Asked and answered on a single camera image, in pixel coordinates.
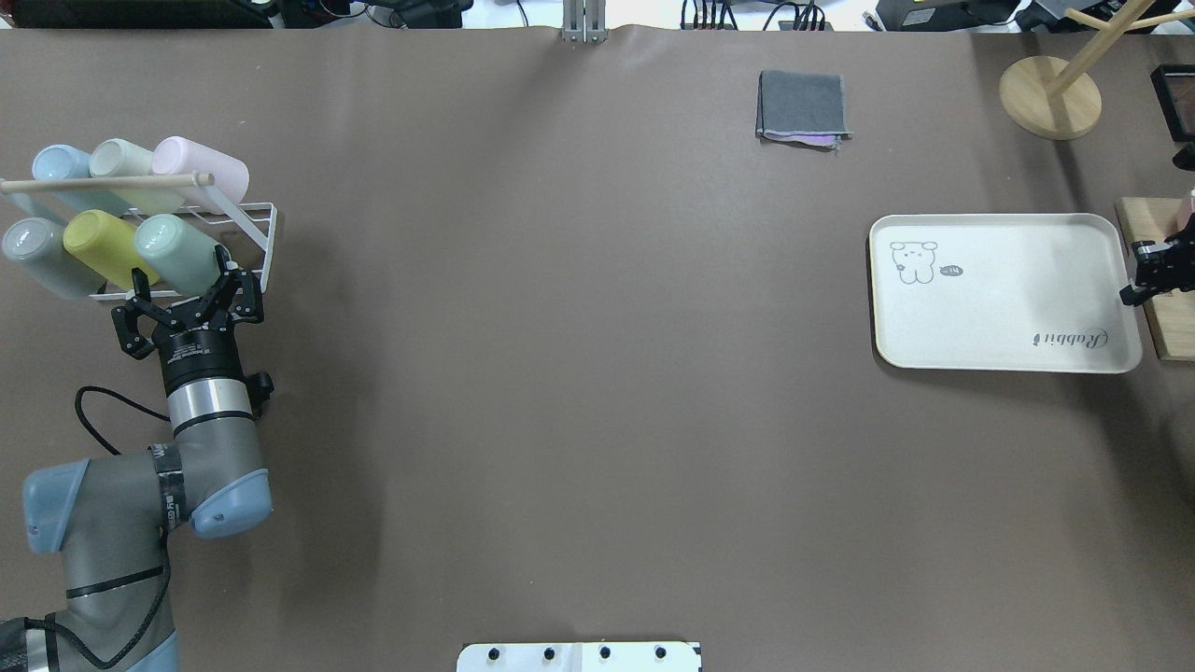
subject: wooden stand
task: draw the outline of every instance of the wooden stand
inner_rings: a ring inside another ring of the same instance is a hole
[[[1000,77],[1004,110],[1025,130],[1050,140],[1073,140],[1095,128],[1103,102],[1096,83],[1086,74],[1087,69],[1126,31],[1188,14],[1178,12],[1138,22],[1138,17],[1152,4],[1153,0],[1129,0],[1108,23],[1080,20],[1072,14],[1084,14],[1067,10],[1067,17],[1097,29],[1099,33],[1071,62],[1053,56],[1031,56],[1010,66]]]
[[[1126,243],[1162,242],[1177,231],[1178,198],[1117,198]],[[1153,347],[1164,360],[1195,361],[1195,292],[1158,294],[1145,303]]]

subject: blue joint cover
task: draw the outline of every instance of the blue joint cover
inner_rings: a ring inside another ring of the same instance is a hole
[[[129,667],[128,672],[178,672],[178,630]]]
[[[220,488],[195,507],[191,527],[204,539],[239,534],[256,527],[274,511],[268,469],[250,471]]]
[[[25,478],[25,536],[37,554],[59,552],[90,459],[38,469]]]

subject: round wooden base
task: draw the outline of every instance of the round wooden base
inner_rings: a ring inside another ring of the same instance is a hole
[[[1030,56],[1009,66],[1000,77],[1000,103],[1025,130],[1050,140],[1074,140],[1099,121],[1099,88],[1086,73],[1062,93],[1050,98],[1046,85],[1067,61]]]

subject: yellow cup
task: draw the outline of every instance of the yellow cup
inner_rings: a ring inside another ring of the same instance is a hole
[[[159,276],[133,245],[136,227],[104,210],[84,210],[75,215],[62,234],[67,252],[106,277],[121,289],[133,288],[133,269],[140,268],[149,283]]]

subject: black frame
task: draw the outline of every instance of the black frame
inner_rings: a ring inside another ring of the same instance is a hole
[[[1188,130],[1188,124],[1183,123],[1182,115],[1175,105],[1175,98],[1170,92],[1170,87],[1166,86],[1166,78],[1173,75],[1195,79],[1195,66],[1158,66],[1158,68],[1150,74],[1150,80],[1153,81],[1153,91],[1158,94],[1158,103],[1162,105],[1162,114],[1166,116],[1166,126],[1170,128],[1171,140],[1175,142],[1191,142],[1195,141],[1195,118],[1191,120],[1191,123],[1189,124],[1190,130]]]

